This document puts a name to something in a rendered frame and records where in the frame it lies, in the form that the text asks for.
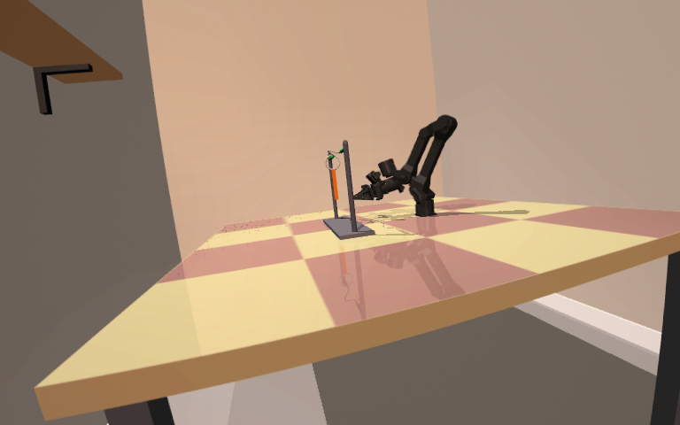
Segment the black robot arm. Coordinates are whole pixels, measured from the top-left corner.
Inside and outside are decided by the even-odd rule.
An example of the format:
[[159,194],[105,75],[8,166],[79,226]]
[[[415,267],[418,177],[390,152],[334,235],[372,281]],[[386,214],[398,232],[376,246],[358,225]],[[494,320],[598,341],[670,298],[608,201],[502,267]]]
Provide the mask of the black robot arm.
[[[420,130],[411,154],[401,170],[397,170],[393,158],[378,164],[382,176],[390,177],[386,179],[390,185],[390,192],[398,189],[399,193],[402,193],[405,189],[403,185],[409,184],[409,191],[415,201],[415,216],[426,217],[437,215],[434,208],[434,199],[432,199],[436,193],[429,188],[430,177],[434,172],[445,142],[451,138],[457,125],[458,122],[455,118],[443,114],[436,121]],[[432,136],[434,136],[434,139],[429,153],[421,167],[421,171],[417,175],[418,164]],[[385,180],[381,180],[381,173],[373,170],[366,177],[372,184],[382,184]]]

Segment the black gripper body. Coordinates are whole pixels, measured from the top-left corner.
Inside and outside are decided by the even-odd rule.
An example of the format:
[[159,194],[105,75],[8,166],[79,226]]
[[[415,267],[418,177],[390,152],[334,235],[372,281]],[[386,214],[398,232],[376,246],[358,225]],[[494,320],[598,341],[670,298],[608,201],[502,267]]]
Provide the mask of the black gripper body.
[[[365,189],[367,188],[367,184],[362,185],[361,188],[365,186]],[[371,191],[373,194],[373,197],[377,197],[376,200],[381,200],[384,197],[384,194],[389,194],[390,193],[390,185],[389,183],[385,180],[384,183],[382,184],[370,184],[371,186]]]

